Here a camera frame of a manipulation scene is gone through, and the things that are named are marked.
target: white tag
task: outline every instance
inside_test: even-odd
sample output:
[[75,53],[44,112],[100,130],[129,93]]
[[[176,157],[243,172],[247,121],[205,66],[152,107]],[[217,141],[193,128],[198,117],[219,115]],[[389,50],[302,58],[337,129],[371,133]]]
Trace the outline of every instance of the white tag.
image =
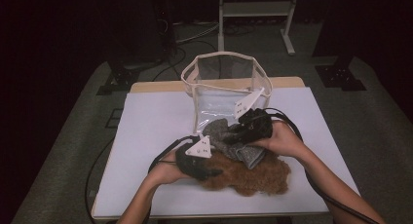
[[186,150],[185,154],[200,158],[212,157],[212,154],[210,154],[209,135],[205,136],[200,141],[198,141],[198,143],[194,144],[192,147]]
[[234,110],[235,119],[239,119],[246,111],[248,111],[263,92],[264,88],[261,88],[261,90],[252,92],[248,96],[237,101]]

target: mesh laundry hamper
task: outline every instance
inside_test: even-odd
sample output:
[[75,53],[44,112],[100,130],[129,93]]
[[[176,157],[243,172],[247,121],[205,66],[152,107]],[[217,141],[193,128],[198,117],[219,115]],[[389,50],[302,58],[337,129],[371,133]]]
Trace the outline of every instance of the mesh laundry hamper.
[[[207,81],[242,78],[247,80],[247,85],[237,90],[209,85]],[[216,119],[225,118],[229,125],[237,123],[235,103],[254,91],[263,89],[252,108],[266,108],[273,90],[270,79],[254,57],[233,52],[196,56],[182,71],[181,80],[194,100],[194,133],[201,132]]]

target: gray glove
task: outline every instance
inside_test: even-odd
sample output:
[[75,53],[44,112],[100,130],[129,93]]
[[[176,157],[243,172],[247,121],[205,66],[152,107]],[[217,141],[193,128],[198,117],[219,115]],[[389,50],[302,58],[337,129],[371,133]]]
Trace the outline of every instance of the gray glove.
[[225,143],[226,138],[234,136],[228,128],[226,119],[212,121],[203,130],[203,135],[209,135],[210,144],[221,151],[225,156],[236,161],[242,161],[247,168],[254,168],[265,156],[265,149],[260,147],[248,146],[240,142],[234,144]]

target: person's right hand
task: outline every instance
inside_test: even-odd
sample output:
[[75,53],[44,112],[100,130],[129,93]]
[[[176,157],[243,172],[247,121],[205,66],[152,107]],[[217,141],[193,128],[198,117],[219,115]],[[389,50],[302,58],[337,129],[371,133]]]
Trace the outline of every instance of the person's right hand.
[[280,120],[273,121],[273,134],[270,138],[259,139],[250,145],[261,146],[278,155],[294,158],[308,149],[288,124]]

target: white tabletop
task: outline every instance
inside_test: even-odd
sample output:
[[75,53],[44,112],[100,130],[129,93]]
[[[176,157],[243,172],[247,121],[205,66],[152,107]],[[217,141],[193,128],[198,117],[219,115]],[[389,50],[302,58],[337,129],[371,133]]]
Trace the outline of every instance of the white tabletop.
[[[309,88],[274,89],[269,107],[284,112],[305,143],[351,188],[357,187]],[[192,133],[193,100],[184,92],[129,93],[93,209],[94,218],[119,217],[149,165],[176,139]],[[161,186],[152,217],[282,215],[328,212],[313,191],[302,166],[281,157],[291,168],[283,195],[243,197],[233,189],[207,191],[194,179]]]

